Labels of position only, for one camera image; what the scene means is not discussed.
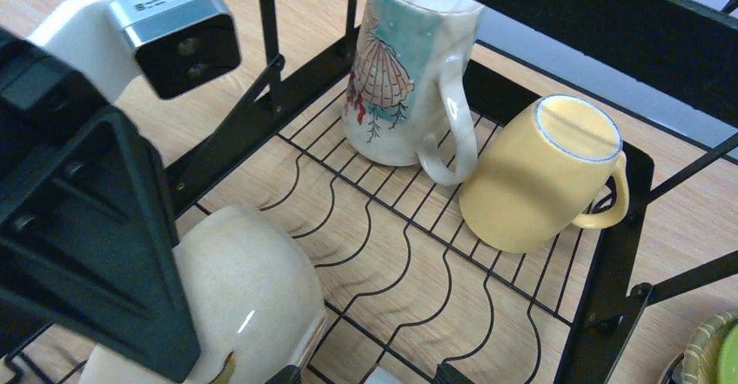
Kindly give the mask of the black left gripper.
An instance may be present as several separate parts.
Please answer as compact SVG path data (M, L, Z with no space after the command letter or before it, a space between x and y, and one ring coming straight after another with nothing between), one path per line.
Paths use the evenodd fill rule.
M1 299L181 382L201 351L161 160L107 104L1 29Z

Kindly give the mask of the small white patterned bowl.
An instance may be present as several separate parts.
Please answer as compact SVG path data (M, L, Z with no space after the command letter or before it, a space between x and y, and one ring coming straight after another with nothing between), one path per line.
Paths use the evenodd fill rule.
M325 332L322 286L293 238L250 205L207 216L174 248L201 354L187 383L265 383L305 369Z

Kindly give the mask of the black wire dish rack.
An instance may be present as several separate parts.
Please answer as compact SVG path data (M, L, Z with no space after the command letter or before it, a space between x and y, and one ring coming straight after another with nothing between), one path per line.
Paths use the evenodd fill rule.
M238 199L266 199L264 207L275 220L287 226L287 216L305 215L308 222L294 234L319 265L326 288L326 308L330 333L319 344L314 360L305 372L304 383L358 382L376 360L401 380L430 383L436 364L456 374L455 382L468 378L475 383L605 383L605 373L614 373L615 382L646 383L647 361L656 355L681 352L677 338L691 331L677 327L676 337L665 334L646 338L645 333L666 333L655 328L659 316L644 315L634 332L636 340L666 343L667 349L644 352L636 360L635 349L626 350L626 332L636 331L632 304L664 304L691 301L706 292L688 293L688 286L706 286L720 274L719 285L736 293L737 304L737 161L718 161L707 175L691 180L681 176L672 182L665 170L654 169L647 152L674 158L687 164L697 158L692 146L655 123L636 117L616 103L582 91L553 73L502 53L483 42L479 57L489 70L471 66L469 84L477 80L479 95L470 99L483 148L494 140L504 122L512 118L513 106L521 109L533 93L553 92L553 88L584 94L598 102L619 122L623 133L635 134L634 147L627 144L629 179L634 181L636 204L649 207L604 233L567 228L546 250L521 256L504 256L483 246L462 223L458 193L435 186L420 169L380 169L352 155L340 138L338 116L330 117L329 107L339 92L325 77L344 74L337 67L344 47L327 43L339 40L338 19L348 0L278 0L284 6L280 24L283 52L306 47L297 55L298 63L319 57L316 64L332 66L319 71L311 81L323 77L320 85L307 90L307 82L292 82L292 64L286 72L291 97L281 101L280 127L272 117L259 117L255 108L246 109L252 124L269 123L270 131L258 131L258 139L269 142L256 149L251 141L238 146L240 155L230 153L245 164L227 182L199 182L198 194L177 186L174 197L185 200L180 218L187 230L210 211ZM522 17L523 24L563 42L605 64L615 65L637 79L652 73L666 81L667 65L674 64L677 82L686 82L687 64L682 57L696 54L707 65L717 59L716 51L698 47L715 37L724 44L727 59L735 59L729 82L737 83L737 18L705 15L706 8L686 0L512 0L502 12ZM244 37L246 53L256 57L244 61L246 70L219 82L205 92L175 101L173 106L146 111L145 105L162 104L153 94L144 94L144 82L134 83L120 103L137 118L139 126L161 145L165 160L178 157L185 146L204 137L242 97L246 83L261 71L264 62L257 0L241 0L235 5L239 28L255 38Z

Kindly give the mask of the green plate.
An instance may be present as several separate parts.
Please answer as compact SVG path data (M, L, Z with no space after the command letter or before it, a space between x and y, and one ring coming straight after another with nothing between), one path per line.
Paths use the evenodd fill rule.
M718 384L737 384L737 339L738 330L734 326L720 348L716 379Z

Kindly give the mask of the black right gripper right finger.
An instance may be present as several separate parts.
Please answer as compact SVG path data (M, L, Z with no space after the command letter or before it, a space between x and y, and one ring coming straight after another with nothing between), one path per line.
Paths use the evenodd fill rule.
M450 363L440 363L436 367L433 384L474 384Z

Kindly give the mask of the cream ceramic mug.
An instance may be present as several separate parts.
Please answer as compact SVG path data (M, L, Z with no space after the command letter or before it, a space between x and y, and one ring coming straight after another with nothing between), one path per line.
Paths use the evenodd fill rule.
M463 76L483 10L475 0L367 0L341 115L359 154L420 164L439 185L471 175L478 149Z

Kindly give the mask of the yellow handled mug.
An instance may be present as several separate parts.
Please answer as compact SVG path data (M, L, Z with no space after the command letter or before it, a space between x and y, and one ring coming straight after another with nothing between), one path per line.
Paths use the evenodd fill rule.
M460 213L485 244L534 252L567 226L604 229L629 209L627 157L615 122L568 95L537 99L481 153Z

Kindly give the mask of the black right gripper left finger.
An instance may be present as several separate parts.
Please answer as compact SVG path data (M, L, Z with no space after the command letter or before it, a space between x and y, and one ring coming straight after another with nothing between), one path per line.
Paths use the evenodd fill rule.
M302 369L295 365L287 365L273 375L265 384L301 384Z

